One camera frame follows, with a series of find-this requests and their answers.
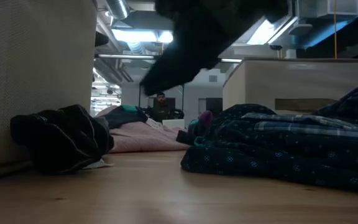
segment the ceiling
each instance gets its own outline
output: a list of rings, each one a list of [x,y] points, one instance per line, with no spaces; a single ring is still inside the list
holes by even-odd
[[[121,21],[114,21],[111,24],[111,19],[106,14],[106,0],[97,0],[98,3],[98,31],[106,34],[106,29],[101,28],[103,26],[109,30],[113,29],[142,29],[142,30],[172,30],[172,22],[168,19],[159,16],[154,10],[154,1],[151,0],[126,0],[131,7],[131,13],[129,16]],[[221,54],[221,57],[227,58],[243,58],[243,57],[277,57],[277,52],[270,49],[268,45],[247,45],[246,43],[252,37],[253,33],[258,29],[260,24],[255,24],[247,32],[244,33],[231,47]],[[350,24],[340,30],[339,42],[340,49],[346,50],[349,45],[358,43],[358,18],[353,24]],[[111,53],[111,54],[131,54],[131,49],[124,41],[116,40],[114,34],[110,32],[109,37],[111,42],[108,45],[100,46],[96,48],[97,53]],[[283,34],[282,38],[291,38],[288,34]],[[307,54],[299,51],[300,57],[330,57],[330,54],[325,54],[327,50],[332,48],[332,37],[328,37],[326,40],[321,41],[316,46],[307,50]],[[153,42],[143,42],[147,54],[160,54],[164,47],[167,45],[156,44]],[[285,57],[285,50],[291,45],[284,46],[283,57]],[[139,82],[141,78],[147,73],[147,69],[152,66],[152,62],[145,60],[123,60],[124,69],[131,76],[134,82]],[[219,64],[215,69],[210,72],[202,71],[194,79],[190,85],[222,85],[226,79],[226,72],[229,70],[230,64]],[[211,83],[209,81],[210,75],[218,76],[217,82]]]

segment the ductwork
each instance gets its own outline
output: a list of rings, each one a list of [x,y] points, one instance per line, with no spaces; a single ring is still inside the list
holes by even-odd
[[[127,42],[129,49],[133,54],[144,55],[146,54],[146,49],[142,42]]]
[[[114,68],[120,74],[120,76],[127,80],[127,82],[134,82],[131,76],[125,71],[124,64],[121,59],[116,59],[114,62]]]
[[[337,31],[357,18],[358,0],[291,0],[289,16],[292,23],[282,26],[269,44],[307,49],[334,34],[334,16]]]
[[[105,59],[97,58],[93,62],[93,66],[107,82],[114,84],[120,84],[122,82],[121,75],[112,68],[109,63],[105,62]]]
[[[122,20],[129,16],[131,9],[126,0],[106,0],[107,9],[116,20]]]

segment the man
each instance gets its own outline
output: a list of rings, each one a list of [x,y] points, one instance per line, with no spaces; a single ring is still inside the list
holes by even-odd
[[[162,92],[157,93],[157,102],[154,103],[152,109],[153,120],[162,123],[162,120],[167,119],[170,109],[165,94]]]

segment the clothing pile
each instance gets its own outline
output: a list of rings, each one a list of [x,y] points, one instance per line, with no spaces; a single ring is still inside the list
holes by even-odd
[[[312,115],[233,106],[193,145],[181,162],[190,172],[358,191],[358,88]]]
[[[80,105],[15,116],[11,136],[46,175],[75,173],[100,161],[114,146],[106,120],[92,118]]]

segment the pipe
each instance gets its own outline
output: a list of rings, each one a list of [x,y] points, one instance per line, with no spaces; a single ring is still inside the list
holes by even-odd
[[[161,55],[124,55],[124,54],[95,54],[95,58],[119,58],[134,60],[157,60]],[[238,58],[220,58],[221,63],[241,63],[242,59]]]
[[[136,55],[145,55],[146,49],[142,42],[127,42],[129,49]]]
[[[126,0],[106,0],[107,10],[114,19],[123,20],[129,16],[131,9]]]
[[[116,72],[119,73],[120,76],[122,76],[125,80],[127,80],[127,82],[134,82],[133,79],[128,78],[128,77],[124,74],[124,69],[121,69],[121,68],[120,68],[120,69],[117,69]]]
[[[129,79],[130,82],[134,82],[132,77],[127,73],[127,71],[125,71],[125,69],[121,69],[121,72],[123,75],[125,75]]]

